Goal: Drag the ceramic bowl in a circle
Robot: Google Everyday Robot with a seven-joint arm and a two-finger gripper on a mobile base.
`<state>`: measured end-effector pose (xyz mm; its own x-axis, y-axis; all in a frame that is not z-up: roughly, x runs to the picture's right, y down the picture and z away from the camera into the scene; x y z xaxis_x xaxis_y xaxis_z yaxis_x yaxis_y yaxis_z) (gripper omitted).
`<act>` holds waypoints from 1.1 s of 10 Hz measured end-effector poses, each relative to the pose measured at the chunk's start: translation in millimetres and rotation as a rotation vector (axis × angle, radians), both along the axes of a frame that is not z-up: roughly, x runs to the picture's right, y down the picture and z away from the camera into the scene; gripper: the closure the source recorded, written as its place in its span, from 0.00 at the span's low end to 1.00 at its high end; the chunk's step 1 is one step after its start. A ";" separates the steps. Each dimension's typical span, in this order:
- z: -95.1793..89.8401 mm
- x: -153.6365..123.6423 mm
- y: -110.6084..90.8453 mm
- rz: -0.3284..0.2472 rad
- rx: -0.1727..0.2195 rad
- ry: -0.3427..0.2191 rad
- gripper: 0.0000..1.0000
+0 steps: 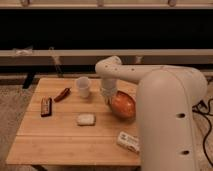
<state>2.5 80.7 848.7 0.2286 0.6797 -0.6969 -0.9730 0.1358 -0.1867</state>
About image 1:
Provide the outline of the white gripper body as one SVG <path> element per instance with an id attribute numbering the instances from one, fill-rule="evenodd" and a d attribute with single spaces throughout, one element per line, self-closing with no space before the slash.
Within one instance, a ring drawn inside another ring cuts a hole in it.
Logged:
<path id="1" fill-rule="evenodd" d="M 105 103 L 110 104 L 112 97 L 117 93 L 117 80 L 102 79 L 100 92 L 104 98 Z"/>

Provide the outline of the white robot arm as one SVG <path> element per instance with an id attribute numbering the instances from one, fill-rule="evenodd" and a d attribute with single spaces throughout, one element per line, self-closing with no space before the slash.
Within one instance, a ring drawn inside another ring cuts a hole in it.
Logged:
<path id="1" fill-rule="evenodd" d="M 137 85 L 136 123 L 142 171 L 199 171 L 192 107 L 206 95 L 201 71 L 171 65 L 124 65 L 111 56 L 95 65 L 109 99 L 123 80 Z"/>

